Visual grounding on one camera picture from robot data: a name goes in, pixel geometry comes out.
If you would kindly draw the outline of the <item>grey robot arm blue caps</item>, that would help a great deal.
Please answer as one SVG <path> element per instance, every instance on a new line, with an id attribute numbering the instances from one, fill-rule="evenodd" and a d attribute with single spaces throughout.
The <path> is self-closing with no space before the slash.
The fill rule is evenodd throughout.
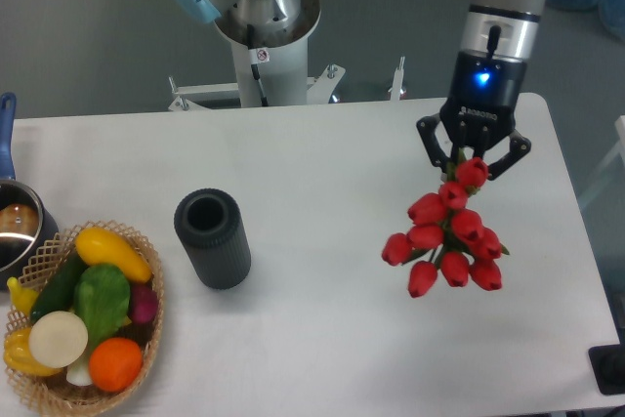
<path id="1" fill-rule="evenodd" d="M 308 104 L 308 39 L 319 0 L 175 0 L 229 41 L 241 104 Z M 463 150 L 481 157 L 501 142 L 508 152 L 488 166 L 496 179 L 530 151 L 515 108 L 546 0 L 469 0 L 447 99 L 418 121 L 431 163 L 449 174 Z"/>

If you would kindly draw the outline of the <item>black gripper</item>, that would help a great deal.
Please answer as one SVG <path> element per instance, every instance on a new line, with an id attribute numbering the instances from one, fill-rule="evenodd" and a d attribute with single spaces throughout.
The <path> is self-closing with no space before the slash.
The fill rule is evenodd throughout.
<path id="1" fill-rule="evenodd" d="M 461 52 L 457 56 L 447 100 L 439 115 L 425 116 L 416 129 L 434 167 L 448 173 L 457 148 L 488 150 L 509 136 L 509 151 L 488 165 L 495 181 L 531 152 L 531 140 L 515 130 L 515 109 L 527 64 Z M 443 127 L 455 146 L 445 152 L 437 137 Z"/>

